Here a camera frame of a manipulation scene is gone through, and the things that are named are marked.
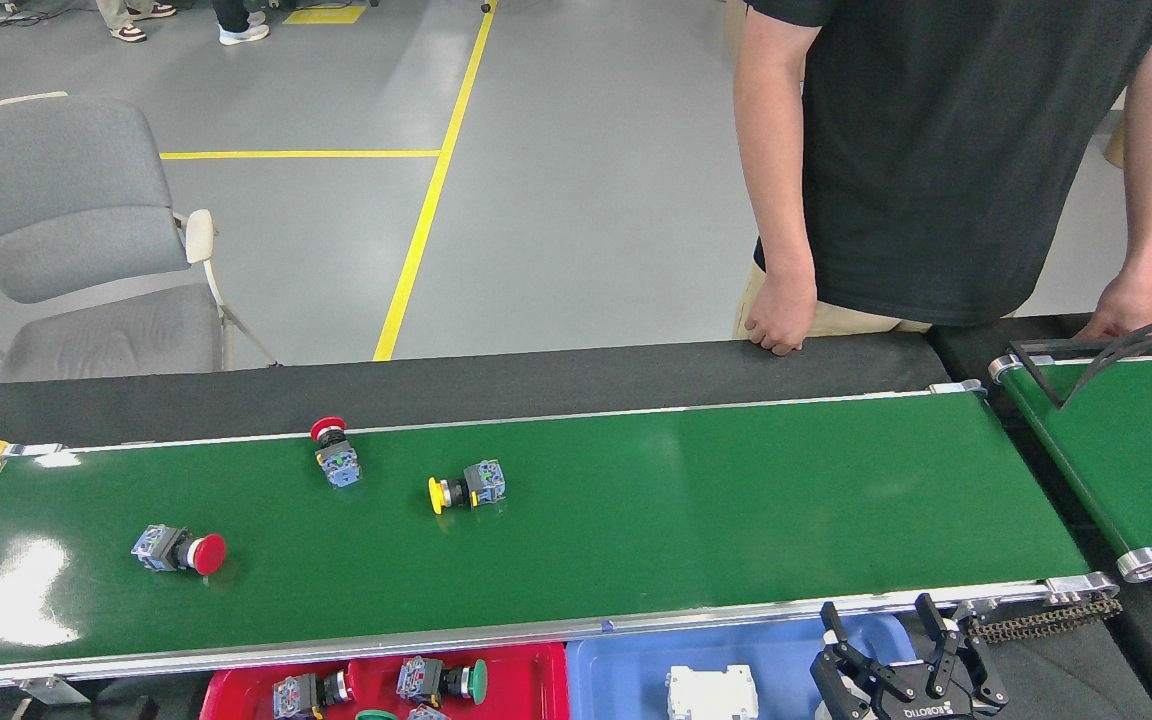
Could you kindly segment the person's left hand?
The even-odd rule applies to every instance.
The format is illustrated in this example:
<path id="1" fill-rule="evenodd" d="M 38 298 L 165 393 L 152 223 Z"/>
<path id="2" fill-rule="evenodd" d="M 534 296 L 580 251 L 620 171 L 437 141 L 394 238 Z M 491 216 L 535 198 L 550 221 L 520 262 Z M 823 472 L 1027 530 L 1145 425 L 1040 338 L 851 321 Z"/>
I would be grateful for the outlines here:
<path id="1" fill-rule="evenodd" d="M 1108 340 L 1152 325 L 1152 275 L 1120 272 L 1102 290 L 1075 340 Z"/>

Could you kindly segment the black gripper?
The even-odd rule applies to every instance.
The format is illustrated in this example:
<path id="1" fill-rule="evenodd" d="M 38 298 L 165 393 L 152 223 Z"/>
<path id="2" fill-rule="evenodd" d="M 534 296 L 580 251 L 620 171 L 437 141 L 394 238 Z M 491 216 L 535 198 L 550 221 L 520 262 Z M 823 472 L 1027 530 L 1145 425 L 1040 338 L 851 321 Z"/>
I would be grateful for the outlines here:
<path id="1" fill-rule="evenodd" d="M 870 679 L 873 659 L 852 647 L 835 602 L 823 602 L 820 620 L 826 626 L 823 650 L 814 655 L 812 679 L 824 706 L 863 706 L 836 714 L 838 719 L 983 719 L 996 717 L 1009 705 L 1001 676 L 996 675 L 990 650 L 982 639 L 969 637 L 955 620 L 937 609 L 931 594 L 916 597 L 915 611 L 933 641 L 927 670 L 915 688 L 914 700 Z"/>

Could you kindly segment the person's right hand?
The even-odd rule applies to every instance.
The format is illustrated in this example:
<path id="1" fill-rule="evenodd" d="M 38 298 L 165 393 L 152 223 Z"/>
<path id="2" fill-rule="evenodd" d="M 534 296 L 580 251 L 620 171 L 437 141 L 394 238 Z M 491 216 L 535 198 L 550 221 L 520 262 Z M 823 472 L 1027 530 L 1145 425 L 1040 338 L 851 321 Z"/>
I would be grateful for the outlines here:
<path id="1" fill-rule="evenodd" d="M 733 338 L 746 340 L 774 356 L 799 351 L 814 323 L 817 282 L 814 270 L 767 273 L 753 265 L 738 306 Z"/>

